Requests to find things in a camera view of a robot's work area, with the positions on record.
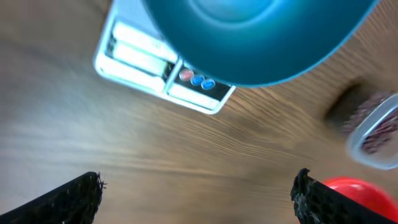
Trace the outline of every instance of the red plastic object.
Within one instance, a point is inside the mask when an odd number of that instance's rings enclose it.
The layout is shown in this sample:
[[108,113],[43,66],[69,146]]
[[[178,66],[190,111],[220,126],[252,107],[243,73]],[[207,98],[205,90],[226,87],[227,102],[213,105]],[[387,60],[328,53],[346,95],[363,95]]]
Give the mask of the red plastic object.
[[328,179],[323,184],[398,223],[398,205],[390,195],[377,186],[350,177]]

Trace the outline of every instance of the wooden surface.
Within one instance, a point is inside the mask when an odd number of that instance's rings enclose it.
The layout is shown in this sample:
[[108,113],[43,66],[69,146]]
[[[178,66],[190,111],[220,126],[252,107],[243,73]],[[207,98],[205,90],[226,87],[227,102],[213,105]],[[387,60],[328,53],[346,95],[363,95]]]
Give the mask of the wooden surface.
[[353,162],[323,122],[355,78],[398,89],[398,1],[312,72],[238,89],[215,116],[96,74],[106,2],[0,2],[0,213],[90,170],[108,183],[96,224],[297,223],[289,193],[303,167],[398,199],[398,171]]

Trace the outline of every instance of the clear plastic container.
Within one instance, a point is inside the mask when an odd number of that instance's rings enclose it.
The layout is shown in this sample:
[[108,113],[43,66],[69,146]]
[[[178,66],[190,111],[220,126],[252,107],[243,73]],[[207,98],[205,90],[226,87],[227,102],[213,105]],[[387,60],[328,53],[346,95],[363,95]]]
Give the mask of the clear plastic container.
[[398,167],[398,94],[363,83],[352,86],[326,120],[346,138],[354,160],[382,170]]

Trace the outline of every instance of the kitchen scale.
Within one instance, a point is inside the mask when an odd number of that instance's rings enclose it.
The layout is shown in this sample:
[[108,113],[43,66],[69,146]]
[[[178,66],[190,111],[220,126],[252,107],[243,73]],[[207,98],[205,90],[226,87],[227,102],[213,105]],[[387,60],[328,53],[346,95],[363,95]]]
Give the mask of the kitchen scale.
[[178,105],[215,114],[235,86],[214,81],[163,40],[141,0],[114,0],[94,57],[104,78]]

